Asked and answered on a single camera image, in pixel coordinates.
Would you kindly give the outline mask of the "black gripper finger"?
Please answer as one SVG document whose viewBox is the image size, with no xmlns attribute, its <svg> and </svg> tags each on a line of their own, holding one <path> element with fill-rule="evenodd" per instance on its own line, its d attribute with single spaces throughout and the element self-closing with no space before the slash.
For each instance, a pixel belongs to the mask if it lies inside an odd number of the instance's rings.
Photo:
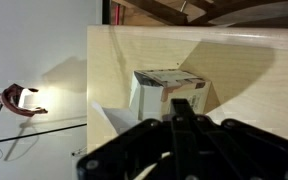
<svg viewBox="0 0 288 180">
<path fill-rule="evenodd" d="M 170 105 L 170 113 L 178 116 L 190 117 L 195 113 L 186 99 L 172 99 Z"/>
</svg>

